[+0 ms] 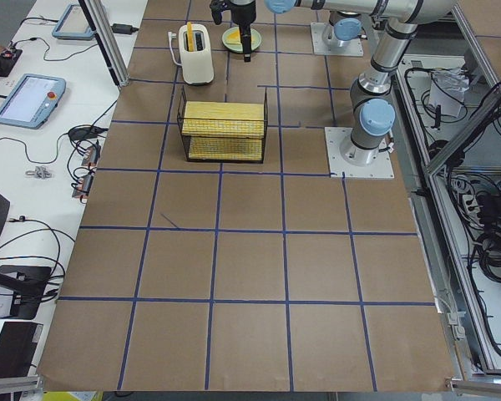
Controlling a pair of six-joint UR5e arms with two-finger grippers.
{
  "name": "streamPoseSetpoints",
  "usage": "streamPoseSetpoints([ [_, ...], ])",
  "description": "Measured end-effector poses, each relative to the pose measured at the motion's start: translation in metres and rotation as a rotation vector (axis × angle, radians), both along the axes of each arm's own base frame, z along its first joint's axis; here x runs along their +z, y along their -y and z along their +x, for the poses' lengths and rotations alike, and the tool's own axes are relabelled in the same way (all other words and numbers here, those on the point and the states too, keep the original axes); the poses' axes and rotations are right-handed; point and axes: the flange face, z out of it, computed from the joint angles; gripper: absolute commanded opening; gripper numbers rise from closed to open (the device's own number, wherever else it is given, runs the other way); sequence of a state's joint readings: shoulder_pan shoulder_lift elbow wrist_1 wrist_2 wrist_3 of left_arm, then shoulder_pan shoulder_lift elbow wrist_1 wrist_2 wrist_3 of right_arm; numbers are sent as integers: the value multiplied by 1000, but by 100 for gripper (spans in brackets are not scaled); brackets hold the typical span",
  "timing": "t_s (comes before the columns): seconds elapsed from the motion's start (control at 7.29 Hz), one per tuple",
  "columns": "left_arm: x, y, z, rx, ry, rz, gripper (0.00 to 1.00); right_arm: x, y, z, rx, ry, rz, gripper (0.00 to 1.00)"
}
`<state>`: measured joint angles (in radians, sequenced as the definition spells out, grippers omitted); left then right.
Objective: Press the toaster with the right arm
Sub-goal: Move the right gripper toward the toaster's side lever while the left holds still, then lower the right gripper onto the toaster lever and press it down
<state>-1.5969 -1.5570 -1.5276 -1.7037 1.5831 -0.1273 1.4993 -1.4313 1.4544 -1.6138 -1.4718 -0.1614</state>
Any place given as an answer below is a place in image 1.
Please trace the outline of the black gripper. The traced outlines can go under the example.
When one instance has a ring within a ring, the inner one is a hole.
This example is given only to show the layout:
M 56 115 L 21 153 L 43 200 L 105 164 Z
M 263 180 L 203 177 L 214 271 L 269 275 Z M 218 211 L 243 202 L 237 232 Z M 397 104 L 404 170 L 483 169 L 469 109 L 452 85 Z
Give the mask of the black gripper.
M 255 0 L 227 0 L 231 20 L 240 27 L 240 42 L 244 61 L 251 60 L 251 24 L 256 20 Z

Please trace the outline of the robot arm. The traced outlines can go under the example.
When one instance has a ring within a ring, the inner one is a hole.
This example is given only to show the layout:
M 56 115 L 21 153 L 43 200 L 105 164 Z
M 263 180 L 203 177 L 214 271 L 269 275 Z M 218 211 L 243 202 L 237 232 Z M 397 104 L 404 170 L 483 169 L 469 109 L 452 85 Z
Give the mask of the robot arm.
M 369 166 L 379 153 L 382 139 L 393 127 L 396 113 L 387 101 L 391 76 L 418 27 L 437 21 L 451 11 L 454 1 L 349 1 L 342 11 L 387 18 L 385 32 L 372 55 L 370 66 L 350 89 L 355 124 L 340 146 L 350 164 Z
M 272 13 L 282 14 L 295 7 L 311 10 L 334 10 L 353 13 L 366 13 L 372 16 L 382 15 L 398 18 L 410 23 L 418 13 L 416 1 L 265 1 Z M 215 25 L 222 22 L 222 13 L 228 11 L 231 21 L 239 27 L 242 54 L 246 63 L 250 62 L 251 24 L 256 20 L 255 1 L 211 1 L 210 12 Z

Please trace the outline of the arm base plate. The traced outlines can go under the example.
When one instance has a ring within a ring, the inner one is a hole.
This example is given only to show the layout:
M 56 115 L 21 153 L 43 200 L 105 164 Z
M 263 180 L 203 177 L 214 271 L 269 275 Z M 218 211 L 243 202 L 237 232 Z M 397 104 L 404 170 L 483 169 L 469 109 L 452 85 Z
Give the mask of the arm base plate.
M 385 140 L 374 150 L 362 150 L 352 143 L 352 128 L 326 127 L 329 174 L 334 178 L 391 180 L 394 178 Z
M 364 55 L 359 38 L 350 41 L 339 40 L 330 23 L 311 23 L 313 53 L 326 56 L 357 57 Z

